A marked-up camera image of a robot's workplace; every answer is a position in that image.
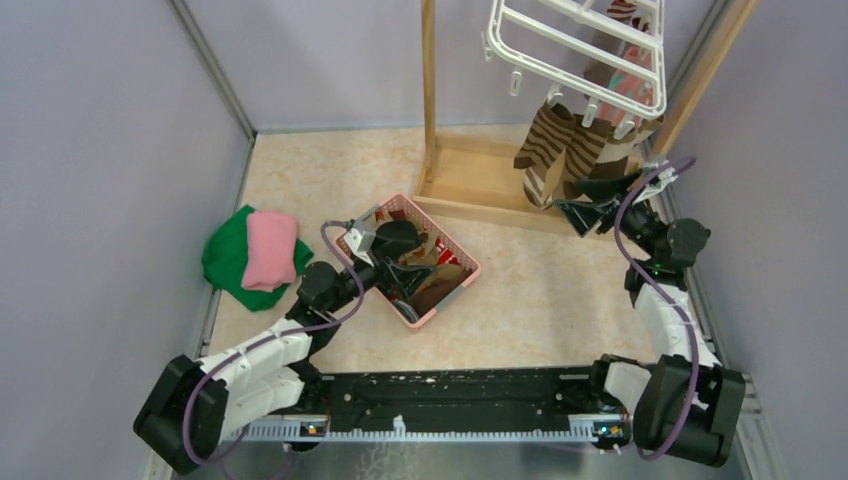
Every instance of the wooden base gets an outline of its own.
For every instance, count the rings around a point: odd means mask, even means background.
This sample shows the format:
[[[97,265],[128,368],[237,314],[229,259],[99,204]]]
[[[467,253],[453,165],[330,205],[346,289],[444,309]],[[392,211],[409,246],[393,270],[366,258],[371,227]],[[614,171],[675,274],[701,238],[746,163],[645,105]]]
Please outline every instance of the wooden base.
[[[524,172],[512,168],[518,145],[440,133],[431,168],[421,168],[413,200],[432,215],[574,235],[555,207],[540,211],[524,195]]]

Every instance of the hanging clothes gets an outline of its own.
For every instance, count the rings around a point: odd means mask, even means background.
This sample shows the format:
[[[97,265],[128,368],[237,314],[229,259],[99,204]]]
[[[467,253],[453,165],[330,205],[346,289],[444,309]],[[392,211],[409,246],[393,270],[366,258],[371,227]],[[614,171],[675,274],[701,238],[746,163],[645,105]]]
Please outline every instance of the hanging clothes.
[[[525,171],[524,194],[536,207],[544,210],[556,200],[579,197],[577,180],[622,176],[627,156],[659,128],[662,117],[640,122],[621,139],[615,138],[616,127],[609,120],[595,118],[589,127],[582,122],[582,115],[572,115],[562,105],[551,107],[546,102],[536,112],[513,162]]]
[[[651,28],[650,18],[647,15],[648,12],[640,9],[635,3],[627,2],[626,0],[613,0],[605,13],[606,16],[613,20],[630,25],[640,32],[647,32]],[[595,30],[590,43],[616,56],[619,56],[622,50],[625,49],[625,42],[623,40],[601,30]],[[615,68],[612,65],[595,59],[591,59],[583,70],[583,78],[595,85],[601,85],[603,87],[609,85],[614,74]]]
[[[628,48],[624,53],[624,59],[642,68],[651,67],[651,54],[640,47]],[[653,88],[645,80],[623,70],[616,70],[613,73],[608,88],[643,105],[650,105],[654,101]],[[625,115],[627,115],[626,111],[607,103],[602,103],[598,109],[598,118],[609,120],[613,125],[621,123]],[[639,117],[633,118],[637,127],[641,121]]]

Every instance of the hanger clip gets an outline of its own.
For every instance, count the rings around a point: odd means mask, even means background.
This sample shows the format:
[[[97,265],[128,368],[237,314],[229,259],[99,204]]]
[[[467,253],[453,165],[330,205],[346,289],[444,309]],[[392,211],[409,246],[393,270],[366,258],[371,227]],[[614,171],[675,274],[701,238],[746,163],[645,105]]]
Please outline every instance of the hanger clip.
[[[622,138],[624,138],[625,135],[630,132],[630,130],[633,130],[633,127],[635,126],[636,122],[633,121],[633,114],[628,113],[624,116],[624,118],[621,119],[621,123],[619,123],[618,126],[615,127],[615,133],[613,134],[613,138],[615,138],[616,140],[621,140]]]
[[[559,84],[558,83],[552,83],[551,88],[548,89],[548,96],[547,96],[548,105],[553,107],[554,105],[557,104],[557,102],[559,102],[559,100],[561,98],[562,98],[562,92],[559,91]]]
[[[515,70],[512,71],[512,77],[509,82],[509,94],[513,97],[518,96],[518,92],[521,91],[521,69],[515,67]]]
[[[592,126],[592,122],[595,121],[595,116],[598,115],[598,108],[601,105],[601,101],[595,97],[589,97],[589,104],[586,105],[586,112],[583,113],[583,128],[589,128]]]

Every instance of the cable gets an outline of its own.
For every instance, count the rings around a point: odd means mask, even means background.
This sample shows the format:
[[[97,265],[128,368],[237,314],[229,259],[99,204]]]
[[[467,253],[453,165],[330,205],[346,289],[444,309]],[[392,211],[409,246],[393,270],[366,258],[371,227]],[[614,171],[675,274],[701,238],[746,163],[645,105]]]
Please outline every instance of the cable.
[[[309,327],[293,328],[291,330],[286,330],[285,332],[282,332],[280,334],[280,336],[294,335],[296,333],[317,332],[319,330],[326,330],[328,328],[333,328],[337,325],[341,325],[342,323],[346,322],[348,319],[353,317],[353,315],[356,314],[356,312],[362,306],[362,302],[365,300],[365,287],[362,284],[362,279],[359,278],[359,275],[356,274],[356,271],[353,269],[353,264],[349,263],[348,259],[346,259],[344,257],[344,255],[342,255],[336,249],[336,247],[332,244],[332,242],[330,242],[330,238],[327,236],[327,228],[328,227],[342,227],[342,228],[345,228],[345,229],[349,229],[349,225],[350,224],[348,222],[339,222],[339,221],[332,221],[332,220],[324,222],[324,224],[321,225],[321,239],[324,240],[324,244],[327,246],[327,248],[330,250],[330,252],[333,255],[335,255],[336,259],[342,264],[342,266],[344,266],[345,270],[347,270],[347,272],[350,274],[351,278],[353,278],[353,281],[356,282],[356,288],[357,288],[357,290],[359,290],[359,296],[356,298],[356,303],[353,305],[353,308],[349,312],[347,312],[346,314],[342,315],[337,320],[333,320],[331,322],[324,323],[324,324],[321,324],[321,325],[313,325],[313,326],[309,326]],[[261,347],[262,345],[265,345],[266,343],[270,342],[271,340],[274,340],[274,339],[277,339],[277,338],[279,338],[279,337],[277,337],[274,334],[270,334],[267,337],[260,338],[259,340],[248,345],[247,348],[244,349],[244,354],[246,355],[246,354],[250,353],[252,350],[255,350],[255,349]],[[197,452],[194,450],[194,447],[191,444],[191,435],[189,434],[189,430],[190,430],[190,427],[191,427],[191,414],[192,414],[192,411],[194,410],[194,404],[197,402],[197,397],[198,397],[198,395],[200,395],[200,391],[203,390],[203,387],[207,383],[209,383],[209,381],[212,379],[212,377],[214,377],[218,372],[223,370],[227,365],[236,361],[236,359],[238,359],[242,355],[243,354],[241,352],[236,352],[236,353],[230,355],[229,357],[227,357],[226,359],[224,359],[218,365],[215,365],[215,367],[213,367],[212,370],[210,370],[206,375],[203,376],[203,378],[200,379],[200,382],[197,383],[197,385],[194,387],[194,390],[191,391],[191,395],[188,397],[188,403],[186,404],[185,413],[183,413],[183,424],[182,424],[183,444],[185,445],[185,450],[186,450],[186,454],[188,455],[188,458],[191,459],[191,461],[196,463],[197,465],[203,466],[203,465],[208,465],[210,463],[219,463],[227,455],[232,453],[232,451],[241,443],[241,440],[247,434],[248,427],[250,427],[250,424],[245,425],[244,428],[242,429],[241,433],[239,434],[238,438],[236,438],[236,440],[233,442],[232,445],[227,447],[226,450],[224,450],[223,452],[221,452],[217,456],[209,457],[208,459],[200,458],[200,456],[197,455]],[[286,466],[283,467],[283,470],[281,470],[277,475],[274,475],[271,478],[271,480],[280,480],[280,479],[284,478],[288,474],[288,470],[290,468],[289,463],[291,463],[291,462],[286,462]],[[226,477],[228,480],[233,480],[233,478],[230,476],[230,474],[224,469],[223,464],[219,463],[219,467],[221,469],[221,473],[224,474],[224,477]]]
[[[613,234],[615,236],[615,244],[618,246],[618,249],[621,251],[621,254],[624,255],[624,258],[630,263],[630,265],[645,279],[645,282],[648,283],[663,299],[671,305],[674,310],[680,314],[680,317],[683,320],[683,324],[686,326],[686,336],[689,338],[689,351],[690,362],[692,364],[692,372],[689,375],[689,386],[686,388],[686,396],[683,399],[683,408],[680,410],[680,416],[677,417],[677,420],[674,422],[674,427],[671,429],[668,437],[665,441],[657,448],[653,453],[646,454],[644,450],[639,448],[637,451],[639,452],[639,456],[642,459],[652,462],[661,456],[663,456],[669,448],[674,444],[677,440],[677,437],[680,435],[680,431],[683,430],[683,425],[686,423],[686,419],[689,417],[689,410],[692,408],[692,400],[695,399],[695,390],[698,385],[698,368],[700,365],[698,358],[698,338],[695,334],[695,327],[692,326],[692,321],[689,319],[689,316],[686,315],[686,311],[683,310],[673,298],[669,294],[665,292],[665,290],[660,287],[660,285],[648,275],[648,272],[639,265],[636,260],[633,259],[632,256],[627,252],[627,249],[624,248],[624,243],[621,241],[621,220],[624,218],[624,213],[633,203],[633,200],[639,195],[642,189],[648,185],[653,179],[657,178],[661,173],[665,170],[668,170],[672,167],[677,167],[680,165],[680,168],[675,168],[676,173],[679,175],[680,173],[688,170],[692,165],[695,164],[695,157],[688,156],[682,157],[675,160],[669,160],[660,168],[654,170],[653,172],[645,175],[641,178],[634,187],[628,192],[627,196],[624,197],[624,201],[621,202],[621,205],[618,207],[618,211],[615,214],[615,223],[613,226]]]

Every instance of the wooden post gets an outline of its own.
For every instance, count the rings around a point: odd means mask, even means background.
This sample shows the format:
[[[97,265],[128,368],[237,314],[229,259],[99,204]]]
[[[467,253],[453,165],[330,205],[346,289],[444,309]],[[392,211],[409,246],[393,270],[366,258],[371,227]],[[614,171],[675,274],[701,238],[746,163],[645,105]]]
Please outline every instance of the wooden post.
[[[666,126],[660,129],[652,154],[668,155],[757,3],[759,0],[732,0],[727,7],[722,15],[721,23],[712,33],[703,56],[698,60],[698,66],[686,82],[680,98],[674,103],[671,112],[666,115]]]
[[[433,181],[436,162],[435,0],[421,0],[421,56],[424,72],[424,178]]]

